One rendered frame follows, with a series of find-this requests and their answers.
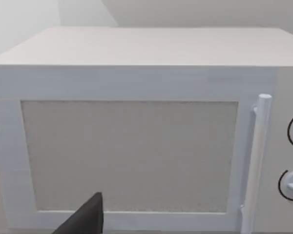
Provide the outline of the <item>pale microwave door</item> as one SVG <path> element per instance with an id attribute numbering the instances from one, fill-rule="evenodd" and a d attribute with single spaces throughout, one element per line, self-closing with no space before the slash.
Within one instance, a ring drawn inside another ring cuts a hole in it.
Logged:
<path id="1" fill-rule="evenodd" d="M 96 191 L 107 231 L 238 231 L 251 107 L 270 66 L 0 65 L 11 229 L 54 229 Z"/>

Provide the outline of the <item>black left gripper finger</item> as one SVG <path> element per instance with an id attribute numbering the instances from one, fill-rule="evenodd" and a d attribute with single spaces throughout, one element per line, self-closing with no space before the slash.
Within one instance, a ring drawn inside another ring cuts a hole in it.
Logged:
<path id="1" fill-rule="evenodd" d="M 52 234 L 103 234 L 103 195 L 95 193 Z"/>

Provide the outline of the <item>pale microwave oven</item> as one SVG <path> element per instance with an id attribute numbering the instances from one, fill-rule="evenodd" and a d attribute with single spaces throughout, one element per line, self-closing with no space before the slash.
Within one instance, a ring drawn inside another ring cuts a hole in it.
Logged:
<path id="1" fill-rule="evenodd" d="M 293 118 L 292 34 L 272 28 L 59 27 L 47 29 L 1 54 L 0 65 L 232 65 L 276 68 L 252 234 L 293 233 L 293 202 L 284 199 L 277 187 L 281 174 L 285 170 L 293 170 L 293 146 L 287 137 L 287 127 Z M 256 104 L 251 107 L 254 121 L 250 124 L 251 145 L 248 147 L 240 211 L 245 201 Z M 177 232 L 229 231 L 167 233 Z"/>

